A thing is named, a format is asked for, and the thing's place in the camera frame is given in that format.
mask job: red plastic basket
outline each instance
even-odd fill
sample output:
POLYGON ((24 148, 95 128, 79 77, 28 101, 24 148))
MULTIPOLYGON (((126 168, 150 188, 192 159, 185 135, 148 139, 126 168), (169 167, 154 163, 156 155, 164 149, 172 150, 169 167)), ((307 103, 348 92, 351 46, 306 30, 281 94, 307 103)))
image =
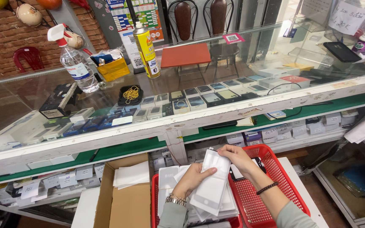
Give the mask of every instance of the red plastic basket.
MULTIPOLYGON (((266 168, 267 175, 273 181, 279 182, 278 187, 281 191, 305 214, 311 216, 309 209, 269 146, 259 144, 243 147, 243 150, 246 151, 249 157, 259 157, 266 168)), ((256 190, 250 181, 245 179, 234 182, 229 178, 229 184, 248 228, 276 227, 270 212, 261 201, 261 198, 256 195, 256 190)))
MULTIPOLYGON (((160 218, 157 216, 157 201, 159 197, 159 175, 156 174, 152 178, 152 228, 157 228, 159 225, 160 218)), ((232 228, 242 228, 242 218, 240 215, 234 218, 228 219, 232 228)))

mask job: spray bottle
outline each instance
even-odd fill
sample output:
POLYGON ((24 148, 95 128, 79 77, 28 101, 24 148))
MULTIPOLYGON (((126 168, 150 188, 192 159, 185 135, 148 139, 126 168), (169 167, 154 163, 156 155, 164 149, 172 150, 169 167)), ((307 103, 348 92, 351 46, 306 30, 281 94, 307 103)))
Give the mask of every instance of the spray bottle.
POLYGON ((150 79, 160 76, 159 65, 156 60, 156 53, 153 42, 150 40, 149 29, 144 27, 141 22, 136 22, 133 36, 144 64, 146 74, 150 79))
POLYGON ((77 82, 83 92, 94 92, 98 90, 98 82, 94 77, 94 73, 88 66, 83 54, 69 47, 64 36, 69 36, 64 32, 65 24, 58 24, 48 31, 48 41, 56 41, 61 47, 60 62, 67 69, 68 73, 77 82))

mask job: pen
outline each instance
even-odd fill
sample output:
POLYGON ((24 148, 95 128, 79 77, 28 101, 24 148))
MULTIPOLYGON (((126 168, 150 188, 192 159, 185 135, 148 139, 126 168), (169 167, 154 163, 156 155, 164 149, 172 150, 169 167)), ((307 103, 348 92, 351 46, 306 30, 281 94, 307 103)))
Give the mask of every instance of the pen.
POLYGON ((94 158, 95 158, 95 156, 97 155, 98 151, 99 151, 99 149, 97 149, 97 150, 94 152, 94 154, 91 156, 91 158, 90 158, 90 162, 92 162, 92 161, 94 160, 94 158))

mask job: woman's left hand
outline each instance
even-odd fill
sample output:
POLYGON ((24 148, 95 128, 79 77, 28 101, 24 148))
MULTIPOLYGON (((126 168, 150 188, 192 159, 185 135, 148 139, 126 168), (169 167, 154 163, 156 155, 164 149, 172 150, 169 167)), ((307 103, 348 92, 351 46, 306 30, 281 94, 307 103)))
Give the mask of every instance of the woman's left hand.
POLYGON ((210 168, 201 173, 201 170, 202 164, 192 163, 181 180, 177 183, 172 193, 180 198, 185 199, 194 189, 200 185, 200 183, 205 178, 213 175, 217 171, 216 168, 210 168))

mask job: wall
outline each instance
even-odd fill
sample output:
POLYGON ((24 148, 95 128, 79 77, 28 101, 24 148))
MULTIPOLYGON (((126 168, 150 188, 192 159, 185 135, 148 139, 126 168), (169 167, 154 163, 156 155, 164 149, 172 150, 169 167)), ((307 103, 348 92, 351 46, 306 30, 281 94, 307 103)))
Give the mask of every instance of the wall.
MULTIPOLYGON (((51 26, 54 25, 46 10, 39 6, 36 0, 25 0, 25 2, 39 10, 51 26)), ((10 5, 15 11, 17 2, 10 0, 10 5)), ((75 4, 72 6, 96 51, 108 49, 108 44, 98 22, 91 19, 84 8, 75 4)), ((39 49, 45 68, 61 66, 60 49, 55 42, 47 41, 47 32, 47 27, 29 27, 21 23, 12 12, 0 10, 0 80, 19 74, 19 70, 13 62, 13 53, 25 46, 39 49)), ((26 71, 32 70, 24 60, 21 63, 26 71)))

